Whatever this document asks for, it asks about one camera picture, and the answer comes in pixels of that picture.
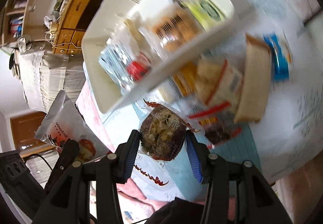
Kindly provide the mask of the light blue snack bag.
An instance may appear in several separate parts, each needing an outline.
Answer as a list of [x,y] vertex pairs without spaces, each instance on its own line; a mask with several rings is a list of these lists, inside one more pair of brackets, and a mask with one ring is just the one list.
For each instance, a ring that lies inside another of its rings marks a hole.
[[[189,115],[204,128],[196,135],[197,141],[206,144],[210,152],[220,155],[228,162],[242,163],[250,160],[261,168],[259,155],[249,124],[233,122],[229,111],[214,111],[201,116],[202,110],[194,108]],[[186,147],[171,161],[156,161],[139,151],[132,171],[132,180],[148,199],[172,201],[175,197],[188,201],[201,201],[207,187],[194,177]]]

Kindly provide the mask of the round oat cookie packet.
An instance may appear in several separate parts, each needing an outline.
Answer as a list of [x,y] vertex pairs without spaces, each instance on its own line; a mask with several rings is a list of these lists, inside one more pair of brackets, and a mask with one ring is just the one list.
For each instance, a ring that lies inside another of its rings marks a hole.
[[197,184],[185,154],[186,131],[203,135],[204,129],[171,105],[144,97],[139,107],[147,112],[141,119],[140,147],[133,173],[158,191],[178,189],[185,193]]

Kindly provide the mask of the white red snack bag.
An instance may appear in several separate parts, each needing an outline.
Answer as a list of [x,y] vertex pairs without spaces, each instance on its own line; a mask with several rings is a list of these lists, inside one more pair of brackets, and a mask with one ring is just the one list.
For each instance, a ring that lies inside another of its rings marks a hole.
[[35,139],[63,148],[68,140],[79,146],[77,161],[92,161],[109,153],[108,147],[93,133],[66,92],[60,90],[35,133]]

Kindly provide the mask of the sandwich bread packet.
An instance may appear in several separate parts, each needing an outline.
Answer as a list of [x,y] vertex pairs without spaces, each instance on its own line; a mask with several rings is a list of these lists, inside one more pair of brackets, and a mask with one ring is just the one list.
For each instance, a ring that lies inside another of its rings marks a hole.
[[246,59],[240,102],[234,122],[259,122],[267,106],[272,53],[263,41],[246,34]]

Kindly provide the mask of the brown wooden door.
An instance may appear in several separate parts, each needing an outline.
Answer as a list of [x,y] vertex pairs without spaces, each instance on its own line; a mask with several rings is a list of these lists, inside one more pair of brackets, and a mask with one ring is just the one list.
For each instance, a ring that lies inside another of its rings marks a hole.
[[14,145],[21,157],[53,149],[49,144],[35,139],[36,131],[45,116],[44,112],[37,111],[10,118]]

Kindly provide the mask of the lace covered piano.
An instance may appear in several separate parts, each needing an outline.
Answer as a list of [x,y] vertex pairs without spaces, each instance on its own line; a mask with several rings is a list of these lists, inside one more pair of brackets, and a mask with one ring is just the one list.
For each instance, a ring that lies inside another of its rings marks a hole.
[[85,83],[81,54],[54,54],[49,43],[16,54],[18,79],[28,107],[47,113],[60,90],[76,102]]

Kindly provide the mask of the blue biscuit packet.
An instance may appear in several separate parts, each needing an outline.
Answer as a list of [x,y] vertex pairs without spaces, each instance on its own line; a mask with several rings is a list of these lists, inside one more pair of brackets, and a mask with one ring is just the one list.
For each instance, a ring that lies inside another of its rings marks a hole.
[[284,32],[263,35],[264,42],[272,51],[273,81],[290,79],[290,67],[293,65],[292,53]]

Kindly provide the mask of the green snack packet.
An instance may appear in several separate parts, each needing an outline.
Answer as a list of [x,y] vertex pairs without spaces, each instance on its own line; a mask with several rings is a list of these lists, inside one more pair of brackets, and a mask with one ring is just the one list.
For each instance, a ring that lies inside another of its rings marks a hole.
[[225,14],[212,0],[172,0],[191,12],[192,16],[208,30],[226,19]]

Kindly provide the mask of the white plastic storage bin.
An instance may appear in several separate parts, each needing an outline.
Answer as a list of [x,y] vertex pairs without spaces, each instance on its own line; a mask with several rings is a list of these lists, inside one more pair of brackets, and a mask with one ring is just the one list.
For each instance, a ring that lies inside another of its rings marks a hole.
[[100,112],[138,100],[243,23],[248,0],[212,0],[226,19],[205,30],[172,0],[103,0],[82,40]]

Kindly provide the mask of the floral blue tablecloth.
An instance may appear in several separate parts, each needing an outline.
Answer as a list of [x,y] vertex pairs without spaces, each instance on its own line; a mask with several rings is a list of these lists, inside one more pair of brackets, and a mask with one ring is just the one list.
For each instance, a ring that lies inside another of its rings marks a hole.
[[115,149],[138,129],[149,198],[201,199],[185,133],[269,183],[322,150],[322,58],[283,0],[103,0],[82,40]]

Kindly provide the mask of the wooden desk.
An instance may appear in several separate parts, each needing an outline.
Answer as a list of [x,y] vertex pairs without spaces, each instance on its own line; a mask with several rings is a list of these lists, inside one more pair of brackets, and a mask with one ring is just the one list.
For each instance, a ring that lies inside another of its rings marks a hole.
[[81,42],[103,0],[66,0],[52,38],[54,54],[81,53]]

